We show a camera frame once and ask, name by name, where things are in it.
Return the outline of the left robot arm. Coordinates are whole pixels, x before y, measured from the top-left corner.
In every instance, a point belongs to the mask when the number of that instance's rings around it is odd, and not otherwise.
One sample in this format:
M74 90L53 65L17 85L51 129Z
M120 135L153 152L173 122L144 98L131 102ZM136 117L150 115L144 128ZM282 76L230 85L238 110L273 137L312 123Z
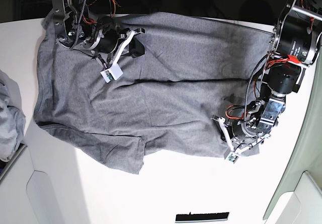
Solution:
M225 117L213 117L228 146L224 158L232 163L270 137L286 95L299 91L306 69L318 58L321 0L288 0L270 43L248 80L245 103L228 106Z

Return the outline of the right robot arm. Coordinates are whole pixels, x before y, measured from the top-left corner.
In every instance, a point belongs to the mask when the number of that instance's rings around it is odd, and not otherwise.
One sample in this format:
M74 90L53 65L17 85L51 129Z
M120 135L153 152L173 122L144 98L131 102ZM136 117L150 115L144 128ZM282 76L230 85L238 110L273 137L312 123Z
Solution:
M62 46L97 60L105 69L122 56L137 58L145 48L136 39L143 28L122 28L114 19L117 3L109 1L109 15L91 16L89 0L51 0L56 40Z

